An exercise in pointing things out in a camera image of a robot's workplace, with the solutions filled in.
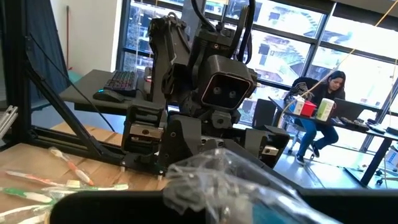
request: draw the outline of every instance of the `desk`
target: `desk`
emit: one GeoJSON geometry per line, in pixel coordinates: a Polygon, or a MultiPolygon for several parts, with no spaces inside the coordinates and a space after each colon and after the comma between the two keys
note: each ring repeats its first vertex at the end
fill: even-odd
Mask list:
{"type": "MultiPolygon", "coordinates": [[[[85,126],[88,132],[97,140],[111,144],[121,143],[122,135],[111,131],[85,126]]],[[[66,123],[61,123],[54,130],[72,134],[73,131],[66,123]]],[[[84,169],[98,186],[110,186],[114,184],[129,184],[129,190],[161,190],[166,185],[166,180],[158,181],[156,176],[142,174],[127,170],[121,172],[120,167],[103,162],[85,159],[78,156],[68,155],[79,167],[84,169]]],[[[76,176],[72,173],[66,163],[51,155],[47,149],[30,146],[27,144],[15,145],[3,152],[0,152],[0,169],[14,169],[26,173],[39,175],[57,182],[66,182],[76,176]]],[[[17,187],[26,190],[39,190],[46,185],[6,177],[0,175],[1,187],[17,187]]],[[[0,213],[37,203],[0,193],[0,213]]]]}
{"type": "MultiPolygon", "coordinates": [[[[105,72],[101,70],[92,70],[79,81],[75,83],[75,86],[99,109],[102,113],[126,115],[126,111],[131,104],[132,100],[144,100],[144,96],[140,91],[137,91],[135,98],[125,97],[123,103],[113,103],[102,100],[93,99],[93,94],[99,89],[102,89],[105,83],[112,78],[113,73],[105,72]]],[[[144,79],[139,78],[137,87],[143,90],[144,79]]],[[[60,94],[61,99],[64,101],[72,102],[75,104],[75,110],[96,112],[94,108],[77,92],[73,86],[68,87],[65,91],[60,94]]]]}
{"type": "MultiPolygon", "coordinates": [[[[282,111],[284,108],[286,108],[287,103],[285,103],[284,100],[281,99],[273,99],[271,97],[269,97],[269,99],[271,100],[271,102],[276,106],[277,108],[277,112],[274,116],[274,119],[272,121],[272,125],[273,126],[277,126],[278,125],[278,121],[280,116],[282,115],[282,111]]],[[[285,111],[285,114],[288,116],[292,116],[295,118],[300,118],[300,119],[308,119],[308,120],[312,120],[316,123],[321,123],[321,124],[326,124],[326,125],[332,125],[332,126],[336,126],[339,128],[344,128],[344,129],[348,129],[350,131],[357,131],[356,129],[352,129],[352,128],[348,128],[347,126],[343,125],[343,124],[338,124],[338,123],[331,123],[331,122],[324,122],[324,121],[319,121],[315,118],[309,118],[307,116],[300,116],[297,114],[293,114],[291,112],[291,110],[287,109],[285,111]]],[[[370,165],[368,166],[368,168],[366,169],[365,173],[363,174],[362,177],[358,177],[357,173],[355,173],[355,171],[352,171],[351,169],[345,169],[345,171],[354,179],[357,180],[358,183],[363,186],[363,187],[367,187],[368,183],[370,182],[370,180],[372,179],[375,171],[377,170],[377,168],[379,167],[381,161],[384,159],[384,156],[386,155],[386,152],[389,150],[391,144],[393,141],[398,141],[398,136],[395,136],[393,134],[389,134],[389,133],[385,133],[385,134],[381,134],[381,133],[377,133],[375,131],[369,130],[369,131],[360,131],[363,134],[368,134],[368,135],[372,135],[375,137],[380,137],[383,138],[383,142],[381,143],[379,149],[377,150],[376,154],[374,155],[370,165]]]]}

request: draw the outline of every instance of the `table leg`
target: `table leg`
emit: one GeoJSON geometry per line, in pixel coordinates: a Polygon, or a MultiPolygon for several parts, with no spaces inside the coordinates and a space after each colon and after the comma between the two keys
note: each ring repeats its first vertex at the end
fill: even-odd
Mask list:
{"type": "Polygon", "coordinates": [[[368,183],[371,181],[375,171],[379,167],[381,161],[384,159],[384,156],[386,155],[388,149],[391,146],[391,139],[384,139],[383,142],[381,143],[379,150],[377,150],[376,154],[374,155],[372,162],[366,169],[365,173],[362,176],[361,183],[364,185],[368,185],[368,183]]]}
{"type": "Polygon", "coordinates": [[[278,127],[278,122],[279,122],[279,118],[282,116],[282,112],[280,110],[277,110],[274,118],[272,119],[272,125],[273,127],[278,127]]]}

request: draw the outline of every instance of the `black cable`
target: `black cable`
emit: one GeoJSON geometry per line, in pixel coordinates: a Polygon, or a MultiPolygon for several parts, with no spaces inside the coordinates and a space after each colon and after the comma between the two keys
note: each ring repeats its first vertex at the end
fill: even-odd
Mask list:
{"type": "Polygon", "coordinates": [[[91,102],[76,86],[75,84],[69,80],[68,75],[64,74],[56,65],[55,63],[51,60],[51,58],[45,53],[44,49],[40,46],[40,44],[35,40],[35,38],[33,37],[32,34],[30,34],[30,36],[32,37],[32,40],[36,43],[37,47],[42,51],[42,53],[44,54],[44,56],[47,58],[48,61],[50,61],[50,63],[55,67],[55,69],[58,70],[58,72],[61,73],[61,75],[68,80],[69,84],[71,84],[71,86],[74,87],[74,89],[82,96],[84,97],[84,99],[92,105],[92,107],[96,110],[96,112],[102,117],[102,119],[104,119],[104,121],[106,122],[106,124],[111,128],[111,130],[113,132],[115,132],[115,130],[113,129],[112,125],[109,123],[109,121],[102,115],[102,113],[99,111],[99,109],[93,104],[93,102],[91,102]]]}
{"type": "Polygon", "coordinates": [[[210,21],[206,19],[206,17],[200,12],[197,0],[191,0],[192,8],[195,11],[195,14],[199,17],[201,20],[201,23],[203,26],[207,27],[210,31],[216,32],[216,27],[211,24],[210,21]]]}
{"type": "Polygon", "coordinates": [[[231,58],[233,56],[233,54],[235,53],[235,50],[238,48],[239,41],[242,36],[243,28],[246,25],[246,20],[248,18],[248,12],[249,12],[249,7],[243,6],[241,14],[239,16],[238,26],[236,26],[235,35],[234,35],[234,38],[232,39],[231,51],[228,55],[229,58],[231,58]]]}
{"type": "Polygon", "coordinates": [[[177,15],[174,12],[169,12],[168,16],[174,16],[175,20],[177,21],[177,32],[178,32],[178,36],[181,38],[184,47],[186,48],[186,50],[188,51],[188,53],[191,53],[191,47],[188,44],[188,41],[186,40],[186,38],[184,38],[182,31],[181,31],[181,26],[179,23],[179,18],[177,17],[177,15]]]}
{"type": "Polygon", "coordinates": [[[251,39],[251,33],[249,35],[249,41],[248,41],[248,59],[246,60],[245,64],[248,64],[251,61],[251,56],[252,56],[252,51],[253,51],[253,46],[252,46],[252,39],[251,39]]]}
{"type": "Polygon", "coordinates": [[[238,60],[240,62],[243,61],[244,51],[246,50],[246,46],[248,44],[249,36],[251,33],[251,28],[253,26],[255,11],[256,11],[256,0],[249,0],[249,14],[248,14],[248,19],[246,21],[246,29],[244,31],[241,46],[239,48],[239,53],[238,53],[238,60]]]}

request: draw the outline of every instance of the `sneaker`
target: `sneaker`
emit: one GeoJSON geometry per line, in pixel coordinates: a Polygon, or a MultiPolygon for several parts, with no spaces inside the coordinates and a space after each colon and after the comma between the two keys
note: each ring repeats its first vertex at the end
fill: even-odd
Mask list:
{"type": "Polygon", "coordinates": [[[296,155],[296,162],[298,163],[298,164],[300,164],[301,166],[304,166],[304,157],[303,156],[300,156],[300,155],[296,155]]]}
{"type": "Polygon", "coordinates": [[[310,150],[316,158],[319,158],[319,149],[315,146],[315,142],[311,143],[310,150]]]}

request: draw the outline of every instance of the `woman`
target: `woman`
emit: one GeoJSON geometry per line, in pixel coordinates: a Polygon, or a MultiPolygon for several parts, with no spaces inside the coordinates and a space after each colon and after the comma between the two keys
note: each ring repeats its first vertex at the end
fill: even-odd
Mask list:
{"type": "MultiPolygon", "coordinates": [[[[308,89],[314,84],[314,80],[303,80],[306,83],[308,89]]],[[[312,103],[319,106],[323,98],[334,100],[340,98],[345,100],[344,85],[346,81],[346,75],[344,72],[335,71],[327,79],[326,82],[319,84],[316,88],[311,91],[311,95],[308,98],[312,103]]],[[[316,157],[319,157],[319,150],[330,144],[338,141],[338,135],[333,126],[319,124],[314,121],[307,119],[300,119],[302,126],[305,129],[305,134],[301,140],[300,149],[296,154],[296,161],[304,165],[305,151],[311,145],[311,150],[316,157]],[[317,135],[317,131],[321,131],[323,138],[313,141],[317,135]]]]}

